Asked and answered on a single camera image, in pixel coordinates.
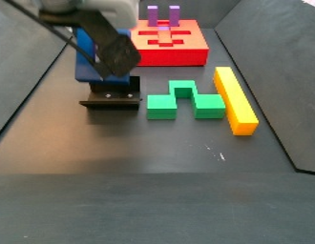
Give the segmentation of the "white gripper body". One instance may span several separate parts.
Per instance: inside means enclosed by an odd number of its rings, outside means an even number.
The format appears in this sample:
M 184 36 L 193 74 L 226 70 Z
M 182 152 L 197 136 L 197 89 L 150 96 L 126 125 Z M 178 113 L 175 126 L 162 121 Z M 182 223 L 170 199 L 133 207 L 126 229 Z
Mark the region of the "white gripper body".
M 39 9 L 53 13 L 98 10 L 116 29 L 133 29 L 139 20 L 141 0 L 39 0 Z

